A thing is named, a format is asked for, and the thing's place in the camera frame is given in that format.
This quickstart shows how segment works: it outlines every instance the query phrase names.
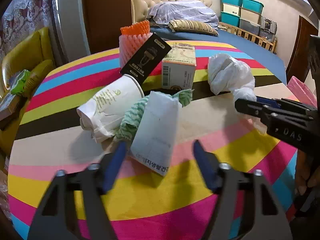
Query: striped tablecloth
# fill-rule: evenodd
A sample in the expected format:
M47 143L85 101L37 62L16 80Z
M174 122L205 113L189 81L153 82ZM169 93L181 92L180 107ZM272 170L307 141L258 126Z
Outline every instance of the striped tablecloth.
M296 149L261 135L247 121L239 119L230 93L213 96L207 82L208 57L224 52L246 62L255 76L257 95L295 97L269 70L231 45L183 42L196 46L195 100L181 110L167 176L162 178L128 157L113 190L102 197L119 239L201 238L217 196L206 189L196 166L191 152L195 139L235 169L263 170L290 215ZM110 141L97 144L88 131L81 129L76 108L120 77L118 53L118 49L108 50L53 70L30 101L13 144L8 181L12 220L24 239L55 172L80 171L109 152ZM142 88L147 94L160 86L158 65ZM81 232L90 238L82 194L76 192L75 196ZM240 214L238 205L230 236L237 232Z

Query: brown door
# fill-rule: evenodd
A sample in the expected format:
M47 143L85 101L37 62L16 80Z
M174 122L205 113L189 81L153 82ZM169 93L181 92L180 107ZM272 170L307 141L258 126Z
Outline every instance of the brown door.
M90 52L119 47L120 28L132 24L131 0L83 0Z
M299 16L297 38L286 70L287 82L290 81L292 76L295 76L302 82L305 82L307 78L310 69L308 67L308 43L310 35L318 35L318 30L305 18Z

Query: green plastic bag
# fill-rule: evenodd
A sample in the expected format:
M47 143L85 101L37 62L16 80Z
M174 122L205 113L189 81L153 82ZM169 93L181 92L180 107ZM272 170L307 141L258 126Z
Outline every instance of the green plastic bag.
M24 84L27 78L30 76L30 71L24 69L14 80L12 87L10 89L11 94L21 95L24 92Z

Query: black box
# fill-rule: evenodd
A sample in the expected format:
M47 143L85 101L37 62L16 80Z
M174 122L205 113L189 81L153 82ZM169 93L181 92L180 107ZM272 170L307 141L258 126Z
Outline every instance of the black box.
M120 73L133 76L142 85L170 50L171 47L158 35L153 33L127 64L124 65Z

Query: human hand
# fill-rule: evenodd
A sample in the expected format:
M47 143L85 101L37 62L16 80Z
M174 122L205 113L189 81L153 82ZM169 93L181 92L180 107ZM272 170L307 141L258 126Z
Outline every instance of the human hand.
M308 187L314 187L320 185L320 167L316 169L308 183L307 179L310 176L310 166L307 163L307 155L298 150L297 163L296 163L296 173L294 176L294 182L296 189L298 189L300 195L303 195Z

